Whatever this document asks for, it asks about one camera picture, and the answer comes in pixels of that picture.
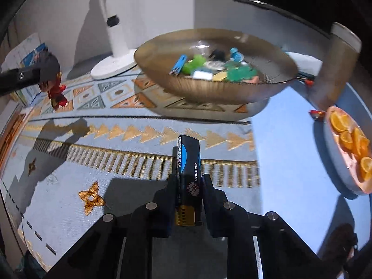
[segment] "black battery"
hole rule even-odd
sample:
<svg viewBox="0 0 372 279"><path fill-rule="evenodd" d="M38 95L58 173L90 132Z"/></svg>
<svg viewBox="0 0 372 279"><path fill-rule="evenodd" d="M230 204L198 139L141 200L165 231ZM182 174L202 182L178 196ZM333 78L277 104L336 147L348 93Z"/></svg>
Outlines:
<svg viewBox="0 0 372 279"><path fill-rule="evenodd" d="M176 225L202 225L200 143L196 138L180 135L177 144Z"/></svg>

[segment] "blue rug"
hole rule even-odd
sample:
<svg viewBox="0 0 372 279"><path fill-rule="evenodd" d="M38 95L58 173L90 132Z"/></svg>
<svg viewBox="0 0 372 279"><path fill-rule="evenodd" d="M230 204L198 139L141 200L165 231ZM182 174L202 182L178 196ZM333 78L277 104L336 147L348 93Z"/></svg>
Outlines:
<svg viewBox="0 0 372 279"><path fill-rule="evenodd" d="M131 213L166 186L180 134L200 140L202 171L215 187L262 212L245 105L187 102L138 68L103 81L82 76L64 94L70 104L57 112L40 97L0 183L16 231L45 270L104 213Z"/></svg>

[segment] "pink plate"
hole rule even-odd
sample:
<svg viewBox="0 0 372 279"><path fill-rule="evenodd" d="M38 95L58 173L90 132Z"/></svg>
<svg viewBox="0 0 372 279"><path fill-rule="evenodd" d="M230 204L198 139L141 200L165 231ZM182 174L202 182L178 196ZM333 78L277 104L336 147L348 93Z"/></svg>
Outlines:
<svg viewBox="0 0 372 279"><path fill-rule="evenodd" d="M347 114L344 110L337 107L329 107L324 118L324 138L333 164L345 185L357 195L366 195L372 193L372 179L364 182L359 170L359 163L354 154L345 151L339 142L340 134L333 130L330 115L332 112ZM350 133L358 124L349 115L351 121ZM369 157L372 157L371 147L369 148Z"/></svg>

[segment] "brown glass bowl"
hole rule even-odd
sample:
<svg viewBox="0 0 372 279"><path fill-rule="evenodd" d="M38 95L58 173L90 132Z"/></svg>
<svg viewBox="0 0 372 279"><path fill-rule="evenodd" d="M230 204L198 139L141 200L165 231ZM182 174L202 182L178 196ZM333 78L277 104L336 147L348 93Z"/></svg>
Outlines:
<svg viewBox="0 0 372 279"><path fill-rule="evenodd" d="M230 55L236 47L259 72L256 84L195 80L169 72L182 54L206 58L219 49ZM143 72L166 91L190 101L247 104L268 99L294 80L298 69L280 48L255 36L225 29L187 29L157 36L137 49L134 58Z"/></svg>

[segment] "white fan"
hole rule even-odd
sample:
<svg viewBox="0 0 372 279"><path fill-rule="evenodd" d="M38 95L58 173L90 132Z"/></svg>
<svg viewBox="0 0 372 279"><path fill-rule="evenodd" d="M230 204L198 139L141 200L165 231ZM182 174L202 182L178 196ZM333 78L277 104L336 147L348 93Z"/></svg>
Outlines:
<svg viewBox="0 0 372 279"><path fill-rule="evenodd" d="M103 80L115 76L135 66L134 52L128 49L120 18L116 15L120 4L116 0L100 0L109 34L112 55L100 61L91 71L92 79Z"/></svg>

